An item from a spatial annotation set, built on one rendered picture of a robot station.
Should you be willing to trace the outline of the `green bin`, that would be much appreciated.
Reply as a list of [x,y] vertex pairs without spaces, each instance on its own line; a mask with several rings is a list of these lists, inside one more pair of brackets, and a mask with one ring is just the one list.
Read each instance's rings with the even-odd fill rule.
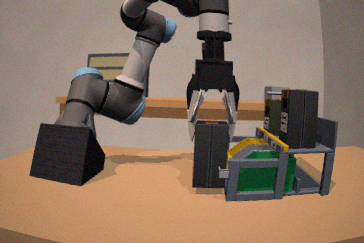
[[[277,151],[253,151],[244,159],[277,158]],[[291,159],[294,158],[294,159]],[[292,192],[296,158],[289,154],[284,192]],[[239,169],[237,191],[273,190],[276,168]],[[284,193],[283,192],[283,193]]]

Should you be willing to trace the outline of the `yellow open bin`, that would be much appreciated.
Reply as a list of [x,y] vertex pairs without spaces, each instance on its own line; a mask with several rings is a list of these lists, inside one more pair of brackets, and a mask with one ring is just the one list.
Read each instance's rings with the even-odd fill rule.
[[239,142],[238,144],[236,144],[234,147],[232,147],[230,150],[227,151],[227,163],[228,163],[228,158],[233,156],[247,144],[268,144],[268,143],[264,139],[243,139],[241,142]]

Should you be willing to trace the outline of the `orange curved bar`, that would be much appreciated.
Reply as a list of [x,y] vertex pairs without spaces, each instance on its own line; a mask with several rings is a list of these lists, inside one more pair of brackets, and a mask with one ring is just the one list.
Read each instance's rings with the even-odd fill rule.
[[263,132],[265,132],[267,135],[269,135],[275,141],[277,141],[278,143],[280,143],[283,146],[283,151],[288,151],[288,148],[289,148],[288,145],[286,145],[285,143],[283,143],[282,141],[280,141],[278,138],[276,138],[275,136],[273,136],[272,134],[270,134],[269,132],[267,132],[265,129],[262,129],[262,127],[259,127],[259,129],[261,129]]

